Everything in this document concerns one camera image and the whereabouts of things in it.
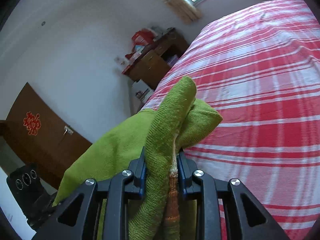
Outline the red gift bag on desk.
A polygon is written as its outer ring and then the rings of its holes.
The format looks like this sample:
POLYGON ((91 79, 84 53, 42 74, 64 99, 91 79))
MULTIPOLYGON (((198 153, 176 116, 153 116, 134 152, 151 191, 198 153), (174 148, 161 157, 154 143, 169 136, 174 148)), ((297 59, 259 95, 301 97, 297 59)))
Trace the red gift bag on desk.
POLYGON ((134 45, 138 46, 148 46, 150 44, 153 44, 153 39, 155 38, 155 35, 152 31, 149 29, 143 28, 139 31, 137 31, 132 37, 131 40, 134 45))

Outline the brown wooden desk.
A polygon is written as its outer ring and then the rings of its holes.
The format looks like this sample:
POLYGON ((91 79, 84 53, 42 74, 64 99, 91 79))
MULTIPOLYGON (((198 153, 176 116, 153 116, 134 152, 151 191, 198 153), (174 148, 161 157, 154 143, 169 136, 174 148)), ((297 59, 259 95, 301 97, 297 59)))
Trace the brown wooden desk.
POLYGON ((154 44, 146 46, 122 74, 135 82, 142 80, 154 90, 188 47, 188 42, 175 28, 168 28, 154 44))

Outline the white paper bag black print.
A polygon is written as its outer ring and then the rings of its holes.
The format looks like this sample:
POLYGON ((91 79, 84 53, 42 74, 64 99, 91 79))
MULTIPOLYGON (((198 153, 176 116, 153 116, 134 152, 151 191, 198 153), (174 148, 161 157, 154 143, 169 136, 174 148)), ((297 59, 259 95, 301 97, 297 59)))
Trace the white paper bag black print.
POLYGON ((143 80, 139 80, 132 84, 131 99, 134 114, 141 110, 153 93, 154 90, 151 89, 143 80))

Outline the brown wooden door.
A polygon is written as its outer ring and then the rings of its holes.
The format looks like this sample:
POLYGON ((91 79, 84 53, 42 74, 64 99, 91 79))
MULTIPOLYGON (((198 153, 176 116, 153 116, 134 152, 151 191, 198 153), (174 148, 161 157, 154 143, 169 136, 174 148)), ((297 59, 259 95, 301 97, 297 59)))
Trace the brown wooden door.
POLYGON ((1 135, 13 152, 26 165, 36 164, 39 177, 55 189, 64 172, 91 146, 91 142, 64 122, 28 83, 1 124, 1 135), (37 136, 28 135, 23 126, 27 112, 40 114, 41 128, 37 136))

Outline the red plaid bed sheet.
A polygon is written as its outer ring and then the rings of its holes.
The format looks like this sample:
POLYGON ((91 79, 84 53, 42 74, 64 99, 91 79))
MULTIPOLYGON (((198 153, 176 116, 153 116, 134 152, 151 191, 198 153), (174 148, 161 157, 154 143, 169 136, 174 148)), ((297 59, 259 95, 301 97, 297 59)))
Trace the red plaid bed sheet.
POLYGON ((183 76, 222 122, 188 158, 239 178, 290 239, 319 217, 319 22, 303 0, 262 2, 207 24, 145 107, 183 76))

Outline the left beige curtain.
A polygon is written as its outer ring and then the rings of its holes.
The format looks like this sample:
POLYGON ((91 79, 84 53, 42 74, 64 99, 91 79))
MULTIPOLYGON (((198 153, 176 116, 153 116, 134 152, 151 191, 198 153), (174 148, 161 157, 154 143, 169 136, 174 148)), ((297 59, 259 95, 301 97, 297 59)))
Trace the left beige curtain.
POLYGON ((201 11, 187 0, 163 0, 163 2, 185 24, 196 22, 202 17, 201 11))

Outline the red double happiness sticker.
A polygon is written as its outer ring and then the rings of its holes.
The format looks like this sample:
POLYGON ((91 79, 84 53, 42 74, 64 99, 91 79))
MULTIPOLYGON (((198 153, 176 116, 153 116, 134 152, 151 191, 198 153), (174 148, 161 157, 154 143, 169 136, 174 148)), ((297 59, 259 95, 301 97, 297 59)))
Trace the red double happiness sticker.
POLYGON ((28 135, 37 136, 41 128, 40 114, 33 115, 31 112, 27 112, 26 117, 23 119, 23 126, 27 129, 28 135))

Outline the black bag with circles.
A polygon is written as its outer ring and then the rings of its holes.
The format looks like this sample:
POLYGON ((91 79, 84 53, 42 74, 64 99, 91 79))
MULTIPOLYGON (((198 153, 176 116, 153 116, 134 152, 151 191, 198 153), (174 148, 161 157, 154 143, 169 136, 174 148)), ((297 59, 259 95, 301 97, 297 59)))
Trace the black bag with circles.
POLYGON ((7 185, 27 219, 28 225, 37 231, 53 214, 56 194, 49 194, 41 184, 36 164, 22 166, 7 177, 7 185))

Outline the green striped knit sweater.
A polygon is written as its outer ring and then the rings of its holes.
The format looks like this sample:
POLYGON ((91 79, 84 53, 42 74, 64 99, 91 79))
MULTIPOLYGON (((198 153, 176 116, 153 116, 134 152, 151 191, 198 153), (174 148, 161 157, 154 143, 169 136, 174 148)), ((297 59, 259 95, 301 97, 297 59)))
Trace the green striped knit sweater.
POLYGON ((198 144, 222 121, 195 95, 195 82, 182 77, 157 110, 144 109, 104 134, 65 171, 54 204, 86 179, 112 178, 143 154, 146 192, 143 200, 129 202, 129 238, 194 239, 196 202, 178 195, 175 158, 180 149, 198 144))

